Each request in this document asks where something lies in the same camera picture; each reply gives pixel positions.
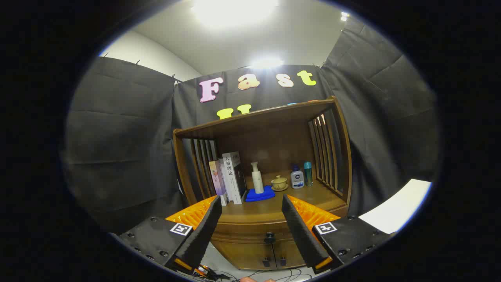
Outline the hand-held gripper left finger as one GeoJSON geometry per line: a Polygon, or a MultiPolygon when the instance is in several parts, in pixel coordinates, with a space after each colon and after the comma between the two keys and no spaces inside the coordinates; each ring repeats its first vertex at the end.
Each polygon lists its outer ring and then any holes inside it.
{"type": "Polygon", "coordinates": [[[118,239],[156,264],[191,275],[198,271],[221,214],[220,196],[212,196],[165,218],[151,216],[118,239]]]}

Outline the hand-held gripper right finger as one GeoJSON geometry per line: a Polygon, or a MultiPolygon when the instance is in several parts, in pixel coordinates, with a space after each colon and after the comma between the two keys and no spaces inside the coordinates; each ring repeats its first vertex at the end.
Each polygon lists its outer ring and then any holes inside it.
{"type": "Polygon", "coordinates": [[[315,274],[350,264],[395,235],[358,217],[338,217],[290,195],[283,196],[281,212],[303,261],[315,274]]]}

